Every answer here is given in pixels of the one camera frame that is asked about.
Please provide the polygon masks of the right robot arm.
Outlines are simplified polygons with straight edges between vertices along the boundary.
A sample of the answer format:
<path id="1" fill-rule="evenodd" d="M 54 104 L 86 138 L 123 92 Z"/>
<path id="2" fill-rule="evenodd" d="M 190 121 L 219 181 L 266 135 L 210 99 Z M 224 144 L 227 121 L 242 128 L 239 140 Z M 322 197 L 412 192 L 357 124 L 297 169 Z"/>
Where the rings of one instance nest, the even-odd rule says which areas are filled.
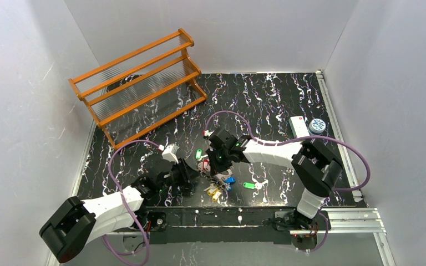
<path id="1" fill-rule="evenodd" d="M 305 187 L 294 216 L 306 222 L 315 218 L 343 171 L 341 159 L 322 141 L 309 136 L 280 144 L 255 140 L 249 135 L 236 138 L 218 128 L 205 131 L 204 138 L 210 143 L 206 153 L 212 176 L 239 162 L 269 163 L 293 169 Z"/>

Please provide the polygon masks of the yellow key tag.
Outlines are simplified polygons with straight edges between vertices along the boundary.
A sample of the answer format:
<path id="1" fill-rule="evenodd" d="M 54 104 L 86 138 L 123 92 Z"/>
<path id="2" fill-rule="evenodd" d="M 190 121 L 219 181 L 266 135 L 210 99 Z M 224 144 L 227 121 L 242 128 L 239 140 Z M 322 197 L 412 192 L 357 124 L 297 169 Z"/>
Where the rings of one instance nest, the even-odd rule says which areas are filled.
<path id="1" fill-rule="evenodd" d="M 211 184 L 208 188 L 204 189 L 204 192 L 206 192 L 207 195 L 210 196 L 212 201 L 217 201 L 222 195 L 222 191 L 214 184 Z"/>

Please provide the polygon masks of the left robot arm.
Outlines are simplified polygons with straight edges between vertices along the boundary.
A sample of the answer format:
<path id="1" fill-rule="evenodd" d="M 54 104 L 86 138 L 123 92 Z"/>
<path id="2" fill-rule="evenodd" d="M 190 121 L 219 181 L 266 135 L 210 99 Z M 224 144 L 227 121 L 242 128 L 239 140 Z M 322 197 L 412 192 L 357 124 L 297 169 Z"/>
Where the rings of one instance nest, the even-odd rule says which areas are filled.
<path id="1" fill-rule="evenodd" d="M 133 227 L 146 232 L 156 220 L 146 217 L 144 201 L 164 188 L 189 188 L 199 176 L 182 158 L 160 160 L 122 191 L 94 199 L 67 198 L 42 225 L 39 236 L 57 261 L 66 263 L 87 243 L 113 231 Z"/>

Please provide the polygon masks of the red key tag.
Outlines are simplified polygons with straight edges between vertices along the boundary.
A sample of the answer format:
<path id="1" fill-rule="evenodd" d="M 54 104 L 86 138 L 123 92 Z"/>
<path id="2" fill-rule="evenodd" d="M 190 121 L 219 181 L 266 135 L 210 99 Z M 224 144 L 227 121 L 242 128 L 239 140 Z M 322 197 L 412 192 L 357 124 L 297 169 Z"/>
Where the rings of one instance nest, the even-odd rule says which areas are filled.
<path id="1" fill-rule="evenodd" d="M 210 169 L 210 162 L 209 160 L 203 160 L 201 163 L 202 169 Z"/>

